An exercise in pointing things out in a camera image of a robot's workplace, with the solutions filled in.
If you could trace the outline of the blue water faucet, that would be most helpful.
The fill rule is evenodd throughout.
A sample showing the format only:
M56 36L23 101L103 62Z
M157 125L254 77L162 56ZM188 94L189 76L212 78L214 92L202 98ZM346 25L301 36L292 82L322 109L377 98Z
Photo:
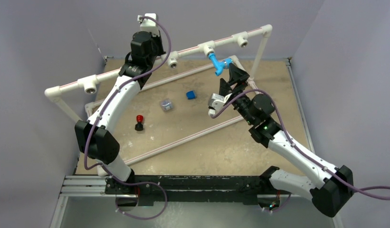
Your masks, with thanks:
M231 58L226 58L221 61L217 60L213 52L208 54L208 59L212 62L215 68L215 75L220 76L225 69L229 69L229 65L233 63Z

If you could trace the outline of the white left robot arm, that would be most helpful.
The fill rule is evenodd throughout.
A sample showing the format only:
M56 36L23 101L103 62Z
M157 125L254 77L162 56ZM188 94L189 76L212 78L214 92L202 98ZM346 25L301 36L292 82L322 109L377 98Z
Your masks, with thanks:
M97 166L118 180L116 187L122 194L133 192L134 172L120 157L120 144L113 132L128 104L151 76L156 58L163 54L165 51L160 35L136 32L131 41L131 51L125 57L111 92L94 114L86 121L79 120L75 124L85 169L90 169L88 158L96 160Z

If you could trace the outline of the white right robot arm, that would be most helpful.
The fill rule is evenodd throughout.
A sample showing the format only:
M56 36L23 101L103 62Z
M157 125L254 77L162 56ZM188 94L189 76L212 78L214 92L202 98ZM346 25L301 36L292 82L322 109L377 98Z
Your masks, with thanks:
M284 190L310 200L328 217L335 217L353 196L353 172L347 166L337 167L297 142L271 114L276 110L272 99L263 93L249 98L244 92L249 74L227 64L229 80L220 79L219 96L250 125L255 142L278 153L298 168L303 176L293 175L278 167L270 167L260 180L261 190L272 193Z

